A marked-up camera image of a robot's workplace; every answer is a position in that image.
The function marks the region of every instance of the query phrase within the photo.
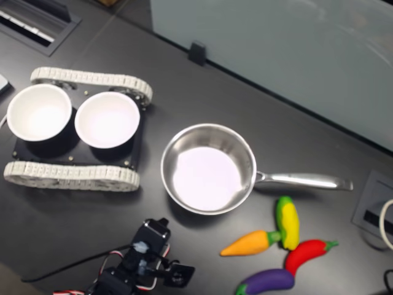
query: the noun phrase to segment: pan rim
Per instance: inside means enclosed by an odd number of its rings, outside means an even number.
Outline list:
[[[172,146],[179,140],[179,138],[181,138],[185,133],[197,129],[197,128],[204,128],[204,127],[213,127],[213,128],[218,128],[221,129],[229,134],[231,134],[232,136],[234,136],[247,150],[247,152],[250,155],[251,158],[251,164],[252,164],[252,176],[251,179],[249,181],[249,187],[247,188],[246,192],[244,193],[244,196],[242,199],[240,199],[238,202],[236,202],[234,205],[232,205],[231,207],[228,207],[226,209],[223,210],[216,210],[216,211],[203,211],[203,210],[197,210],[194,209],[190,206],[185,206],[182,202],[180,202],[178,200],[178,198],[173,195],[171,189],[169,189],[166,181],[165,181],[165,177],[164,177],[164,161],[166,159],[166,155],[168,154],[168,152],[171,150]],[[179,133],[177,133],[172,139],[171,141],[166,145],[163,155],[161,157],[161,180],[164,184],[164,187],[167,191],[167,193],[169,194],[169,196],[181,207],[183,207],[184,209],[186,209],[187,211],[196,213],[196,214],[200,214],[200,215],[220,215],[220,214],[224,214],[226,212],[229,212],[231,210],[234,210],[235,208],[239,207],[250,195],[252,189],[254,188],[254,184],[255,184],[255,180],[256,180],[256,176],[257,176],[257,163],[255,160],[255,156],[254,153],[252,152],[252,149],[250,148],[250,146],[248,145],[247,141],[237,132],[235,132],[234,130],[223,126],[223,125],[219,125],[219,124],[212,124],[212,123],[203,123],[203,124],[196,124],[196,125],[192,125],[189,126],[183,130],[181,130]]]

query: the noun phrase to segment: frosted glass partition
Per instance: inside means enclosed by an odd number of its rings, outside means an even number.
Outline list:
[[[393,6],[151,0],[156,33],[393,151]]]

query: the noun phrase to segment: orange carrot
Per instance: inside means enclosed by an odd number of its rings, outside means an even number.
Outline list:
[[[237,256],[258,254],[268,249],[271,244],[281,240],[280,232],[256,230],[241,237],[221,251],[221,256]]]

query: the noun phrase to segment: white bowl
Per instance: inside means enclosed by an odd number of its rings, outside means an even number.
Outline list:
[[[75,128],[89,146],[110,149],[135,134],[140,118],[138,106],[131,98],[119,92],[101,92],[80,106]]]
[[[72,114],[67,93],[51,84],[27,87],[8,105],[7,122],[12,133],[26,141],[42,141],[59,134]]]

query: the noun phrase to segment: red pepper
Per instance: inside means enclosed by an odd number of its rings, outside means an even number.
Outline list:
[[[334,246],[338,246],[337,241],[309,240],[300,243],[296,249],[289,253],[285,261],[285,268],[295,276],[297,269],[303,263],[326,254]]]

